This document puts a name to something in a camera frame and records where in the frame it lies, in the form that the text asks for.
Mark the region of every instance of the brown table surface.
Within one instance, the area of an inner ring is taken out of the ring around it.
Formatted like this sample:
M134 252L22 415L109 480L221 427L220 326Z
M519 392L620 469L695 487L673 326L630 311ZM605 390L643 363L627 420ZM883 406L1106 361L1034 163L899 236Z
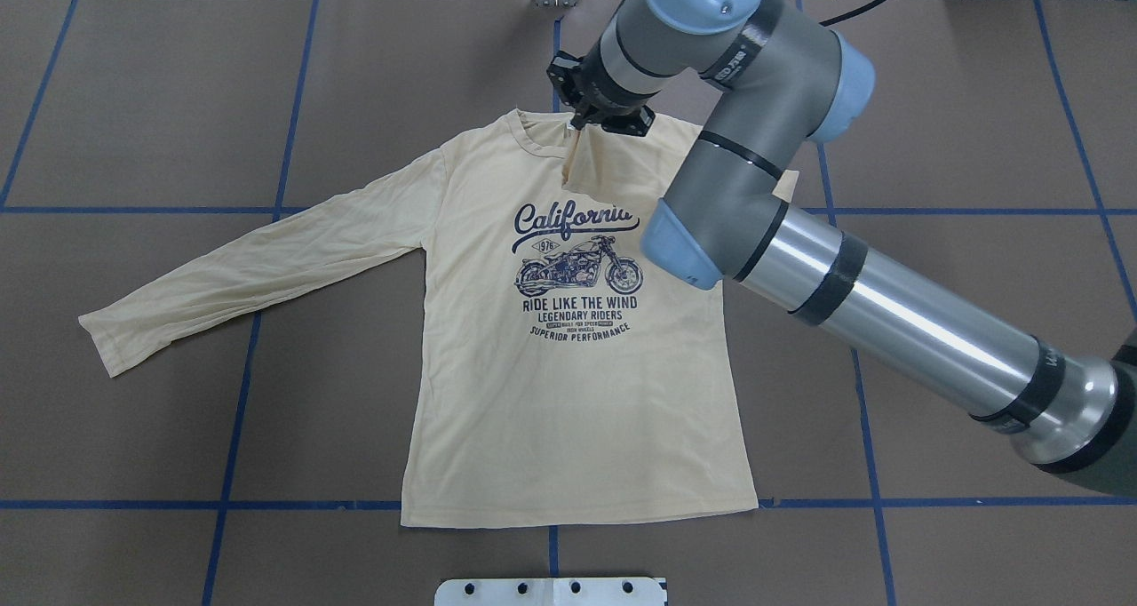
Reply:
M815 18L862 0L805 0ZM0 603L430 604L466 576L649 574L671 604L1132 603L1137 500L739 287L763 509L634 526L398 525L424 257L109 380L75 318L509 108L617 0L0 0ZM1063 348L1137 306L1134 2L890 0L840 31L875 97L796 202ZM694 75L654 107L705 119Z

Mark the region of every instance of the motorcycle wheel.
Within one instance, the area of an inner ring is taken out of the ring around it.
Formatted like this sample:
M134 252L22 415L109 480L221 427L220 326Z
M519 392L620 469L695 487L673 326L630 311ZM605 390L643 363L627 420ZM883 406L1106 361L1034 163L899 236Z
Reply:
M538 294L548 293L549 290L547 287L525 285L526 282L533 282L537 277L540 277L542 268L545 268L542 263L528 263L526 265L521 266L521 269L517 273L517 282L515 283L515 287L521 294L524 294L526 298L536 298Z
M644 272L633 258L620 258L620 263L611 263L604 275L608 287L621 294L632 294L644 285Z

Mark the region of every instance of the metal arm tube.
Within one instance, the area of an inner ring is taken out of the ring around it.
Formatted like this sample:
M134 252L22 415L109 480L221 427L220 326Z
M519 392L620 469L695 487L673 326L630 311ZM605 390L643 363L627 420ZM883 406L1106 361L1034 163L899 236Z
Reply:
M1101 437L1111 422L1123 424L1110 439L1137 445L1123 372L1093 356L1063 356L795 206L777 213L766 222L760 259L740 279L744 287L1009 434L1015 451L1039 468L1087 488L1137 495L1135 468L1120 465L1126 456L1132 464L1131 447L1102 457L1113 475L1085 472L1097 464L1087 449L1099 449L1097 457L1110 451Z

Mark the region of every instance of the white metal plate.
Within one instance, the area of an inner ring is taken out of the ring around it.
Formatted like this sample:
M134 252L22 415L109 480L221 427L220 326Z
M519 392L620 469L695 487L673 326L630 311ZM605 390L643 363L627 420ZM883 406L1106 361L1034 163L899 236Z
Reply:
M447 580L434 606L666 606L658 578Z

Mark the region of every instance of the grid line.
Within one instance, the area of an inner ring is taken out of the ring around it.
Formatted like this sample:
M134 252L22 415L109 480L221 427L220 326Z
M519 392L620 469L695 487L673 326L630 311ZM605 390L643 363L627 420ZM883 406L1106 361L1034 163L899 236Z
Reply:
M300 72L297 73L296 96L292 99L292 113L289 118L288 138L284 141L284 153L281 160L280 182L276 184L276 201L273 205L273 222L279 222L284 202L284 192L288 189L289 166L292 161L292 144L296 141L296 127L300 119L300 105L304 100L304 81L308 75L308 57L312 55L312 36L316 27L316 15L319 10L319 0L312 0L308 11L308 31L304 39L304 51L300 56ZM244 410L249 402L249 388L252 384L252 356L257 350L257 340L260 338L260 312L252 315L252 331L249 333L249 350L244 355L244 371L241 375L241 391L236 400L236 412L233 418L233 432L230 438L229 456L225 462L225 476L222 482L221 507L217 509L217 521L214 526L213 546L209 553L209 565L206 570L205 587L201 590L202 606L213 603L213 590L217 580L217 564L221 561L221 547L225 537L225 521L229 517L230 498L233 492L233 474L236 471L236 454L241 447L241 429L244 425Z
M1102 192L1097 186L1097 180L1094 177L1093 166L1089 164L1089 157L1086 153L1086 146L1081 140L1081 132L1078 130L1078 123L1073 119L1073 109L1070 108L1070 99L1065 92L1065 84L1062 83L1062 73L1059 70L1059 63L1054 57L1054 48L1051 43L1051 34L1046 27L1046 16L1043 14L1043 2L1041 0L1035 0L1035 15L1038 18L1038 31L1043 36L1043 47L1046 48L1046 59L1051 65L1051 75L1054 78L1054 86L1059 93L1059 99L1062 101L1062 110L1065 113L1067 123L1070 125L1070 133L1073 136L1073 143L1078 148L1078 157L1081 160L1081 168L1086 173L1086 181L1089 182L1089 192L1094 196L1094 205L1097 206L1098 217L1102 218L1102 230L1105 230L1105 239L1110 244L1110 254L1113 255L1113 263L1118 268L1118 275L1121 279L1121 288L1126 291L1126 301L1129 302L1129 314L1132 315L1134 322L1137 322L1137 299L1134 298L1132 285L1129 283L1129 273L1126 271L1124 262L1121 260L1121 250L1118 249L1118 241L1113 238L1113 226L1110 226L1110 217L1105 210L1105 202L1102 201Z
M312 206L3 206L5 214L299 214ZM829 214L827 206L805 206L808 214ZM1137 209L1031 209L1031 208L913 208L913 206L836 206L838 216L1023 216L1023 217L1134 217Z
M78 6L78 0L70 0L67 7L67 15L64 16L64 23L59 27L59 36L56 39L56 47L51 50L51 57L48 59L48 65L43 70L43 80L40 80L40 89L36 89L35 99L32 100L32 109L27 113L27 121L24 123L24 132L19 135L19 143L16 144L16 153L11 157L11 166L8 166L8 176L5 177L3 188L0 189L0 209L3 209L6 202L8 202L8 193L11 192L13 182L16 182L16 172L19 169L19 161L24 157L24 148L27 146L28 136L32 135L32 127L35 124L35 117L40 113L40 103L43 101L43 97L48 91L48 83L51 81L51 73L56 70L56 63L59 60L59 52L63 50L64 40L67 36L67 28L70 27L70 20L75 16L75 7Z
M1137 497L1113 496L1041 496L1041 497L894 497L881 498L882 508L999 508L999 507L1126 507L1137 506ZM0 510L218 510L219 500L164 499L0 499ZM230 512L398 512L399 500L247 500L224 504ZM868 498L761 499L761 510L869 509ZM557 553L559 526L549 526L550 570L559 573Z
M825 217L830 226L837 226L837 205L833 202L833 188L829 174L829 157L825 146L818 146L818 164L821 166L821 189L825 196ZM872 426L869 423L869 404L864 397L864 379L861 376L861 355L856 348L849 348L853 359L854 384L856 387L857 406L861 410L861 442L864 447L864 462L869 473L869 492L872 496L871 507L877 528L877 548L880 551L880 572L885 582L885 597L888 606L896 606L896 586L893 580L893 557L888 551L888 531L885 526L885 509L880 499L880 483L877 479L877 456L872 448Z

